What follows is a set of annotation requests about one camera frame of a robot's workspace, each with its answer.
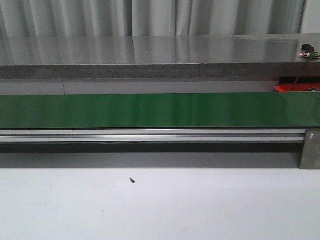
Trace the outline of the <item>grey stone shelf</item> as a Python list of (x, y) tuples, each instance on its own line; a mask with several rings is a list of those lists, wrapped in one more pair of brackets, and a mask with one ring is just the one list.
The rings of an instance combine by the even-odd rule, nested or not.
[(0, 40), (2, 79), (318, 77), (299, 57), (312, 34), (14, 37)]

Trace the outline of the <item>red plastic bin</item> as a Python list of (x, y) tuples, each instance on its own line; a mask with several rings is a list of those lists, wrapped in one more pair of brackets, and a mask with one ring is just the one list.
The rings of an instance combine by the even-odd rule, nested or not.
[(319, 91), (319, 77), (300, 77), (296, 83), (296, 77), (280, 77), (278, 84), (274, 86), (276, 92), (305, 92)]

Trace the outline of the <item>green conveyor belt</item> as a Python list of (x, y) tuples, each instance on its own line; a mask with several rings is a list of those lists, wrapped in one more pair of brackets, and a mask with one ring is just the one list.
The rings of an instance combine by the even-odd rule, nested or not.
[(3, 95), (2, 129), (317, 128), (317, 92)]

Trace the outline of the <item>small green circuit board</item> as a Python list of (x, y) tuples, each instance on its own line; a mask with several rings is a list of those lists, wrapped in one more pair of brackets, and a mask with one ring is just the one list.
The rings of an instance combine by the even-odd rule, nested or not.
[(306, 59), (319, 59), (320, 53), (316, 52), (315, 48), (310, 44), (303, 44), (301, 46), (301, 51), (299, 57)]

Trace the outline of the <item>grey pleated curtain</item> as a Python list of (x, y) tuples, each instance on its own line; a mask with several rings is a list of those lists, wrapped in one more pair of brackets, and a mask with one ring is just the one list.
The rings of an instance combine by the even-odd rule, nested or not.
[(142, 37), (297, 34), (303, 0), (3, 0), (0, 35)]

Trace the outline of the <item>aluminium conveyor frame rail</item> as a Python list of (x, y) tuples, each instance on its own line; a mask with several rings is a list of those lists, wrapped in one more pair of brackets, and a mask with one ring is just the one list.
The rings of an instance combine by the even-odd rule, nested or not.
[(301, 142), (306, 129), (2, 130), (1, 143)]

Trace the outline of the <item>metal conveyor support bracket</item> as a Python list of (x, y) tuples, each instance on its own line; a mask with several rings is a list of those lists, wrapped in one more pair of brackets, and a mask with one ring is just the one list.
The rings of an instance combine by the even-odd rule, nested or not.
[(299, 168), (301, 170), (320, 169), (320, 130), (306, 131)]

